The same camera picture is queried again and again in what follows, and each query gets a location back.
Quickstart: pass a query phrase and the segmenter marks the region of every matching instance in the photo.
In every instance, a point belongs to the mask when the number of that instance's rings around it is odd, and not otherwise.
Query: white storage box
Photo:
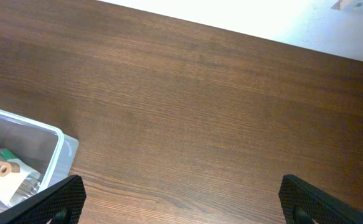
[[[0,145],[39,171],[39,192],[68,176],[78,141],[56,127],[0,110]],[[0,202],[0,212],[7,207]]]

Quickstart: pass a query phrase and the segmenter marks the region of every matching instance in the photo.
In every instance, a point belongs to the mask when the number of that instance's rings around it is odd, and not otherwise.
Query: brown wooden surface
[[[363,62],[98,1],[0,1],[0,108],[80,140],[81,223],[282,223],[284,174],[363,210]]]

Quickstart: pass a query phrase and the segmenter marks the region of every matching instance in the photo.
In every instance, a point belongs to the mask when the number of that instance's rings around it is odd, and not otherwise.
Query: wood grain
[[[81,223],[283,223],[284,174],[363,210],[363,62],[104,2],[0,1],[0,108],[80,140]]]

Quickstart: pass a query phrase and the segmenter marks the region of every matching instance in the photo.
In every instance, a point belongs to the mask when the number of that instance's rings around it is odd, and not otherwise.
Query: white wall
[[[363,61],[363,15],[337,0],[103,0]]]

